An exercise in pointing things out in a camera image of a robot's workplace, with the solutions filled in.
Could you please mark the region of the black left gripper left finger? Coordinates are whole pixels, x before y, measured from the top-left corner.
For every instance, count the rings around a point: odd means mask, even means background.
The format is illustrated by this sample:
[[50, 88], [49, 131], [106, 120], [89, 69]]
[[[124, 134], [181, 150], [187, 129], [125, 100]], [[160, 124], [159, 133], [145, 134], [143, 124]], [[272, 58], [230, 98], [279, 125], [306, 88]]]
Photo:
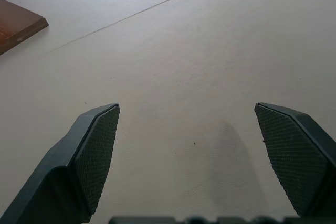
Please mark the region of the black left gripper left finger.
[[108, 104], [75, 120], [42, 158], [0, 224], [89, 223], [110, 169], [120, 107]]

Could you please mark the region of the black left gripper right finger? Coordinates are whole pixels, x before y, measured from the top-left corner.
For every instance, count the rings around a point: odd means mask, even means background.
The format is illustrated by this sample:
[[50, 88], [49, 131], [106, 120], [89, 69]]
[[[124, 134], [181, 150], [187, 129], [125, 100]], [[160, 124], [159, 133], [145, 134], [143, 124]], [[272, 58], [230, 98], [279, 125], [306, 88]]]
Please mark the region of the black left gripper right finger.
[[336, 141], [308, 114], [268, 103], [254, 111], [272, 168], [301, 217], [336, 218]]

